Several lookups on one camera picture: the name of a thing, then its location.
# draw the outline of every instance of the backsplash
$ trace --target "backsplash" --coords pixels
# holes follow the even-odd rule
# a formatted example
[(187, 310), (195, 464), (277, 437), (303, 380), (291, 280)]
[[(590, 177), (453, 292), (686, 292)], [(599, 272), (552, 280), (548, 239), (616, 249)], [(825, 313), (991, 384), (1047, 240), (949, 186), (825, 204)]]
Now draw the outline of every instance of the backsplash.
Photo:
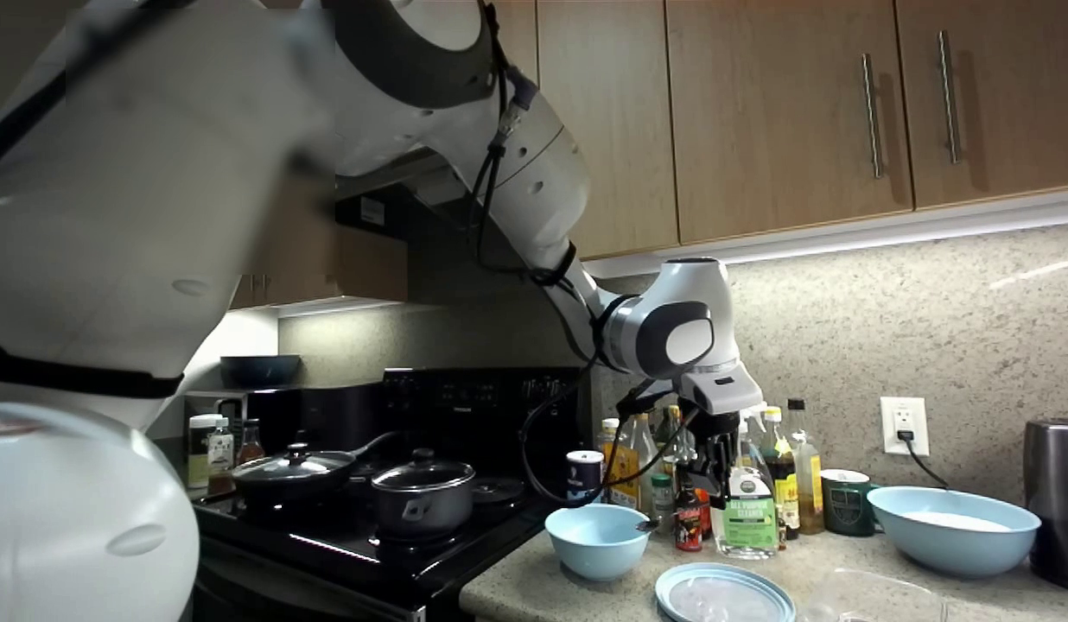
[[(306, 384), (368, 384), (387, 363), (578, 363), (535, 285), (491, 280), (472, 296), (477, 265), (435, 254), (410, 265), (424, 265), (416, 290), (433, 290), (418, 296), (429, 303), (280, 326), (280, 349), (303, 351)], [(808, 402), (825, 465), (930, 482), (912, 458), (881, 452), (877, 397), (908, 392), (927, 397), (938, 472), (1023, 500), (1023, 421), (1068, 413), (1068, 228), (729, 272), (744, 359), (772, 402)], [(601, 371), (596, 402), (612, 405), (628, 384)]]

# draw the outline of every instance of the electrical outlet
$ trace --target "electrical outlet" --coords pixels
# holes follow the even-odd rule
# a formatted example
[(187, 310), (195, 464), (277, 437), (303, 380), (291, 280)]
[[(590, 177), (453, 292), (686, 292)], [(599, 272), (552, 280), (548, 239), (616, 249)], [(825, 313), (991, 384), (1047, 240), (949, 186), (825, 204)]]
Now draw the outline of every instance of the electrical outlet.
[(901, 427), (912, 432), (912, 452), (930, 455), (924, 397), (881, 397), (881, 447), (885, 447), (885, 452), (908, 455), (908, 447), (897, 437)]

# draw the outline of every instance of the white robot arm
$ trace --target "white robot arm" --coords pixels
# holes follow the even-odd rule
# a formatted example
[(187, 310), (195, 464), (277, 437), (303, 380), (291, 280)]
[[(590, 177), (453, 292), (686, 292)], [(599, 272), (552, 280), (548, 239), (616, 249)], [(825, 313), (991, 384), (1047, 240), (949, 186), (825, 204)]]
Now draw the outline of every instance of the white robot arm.
[(135, 427), (229, 310), (296, 153), (328, 177), (438, 153), (578, 354), (709, 413), (762, 409), (718, 262), (666, 262), (639, 296), (581, 268), (583, 163), (498, 60), (477, 0), (303, 0), (293, 22), (93, 0), (68, 22), (0, 115), (0, 618), (179, 614), (196, 526)]

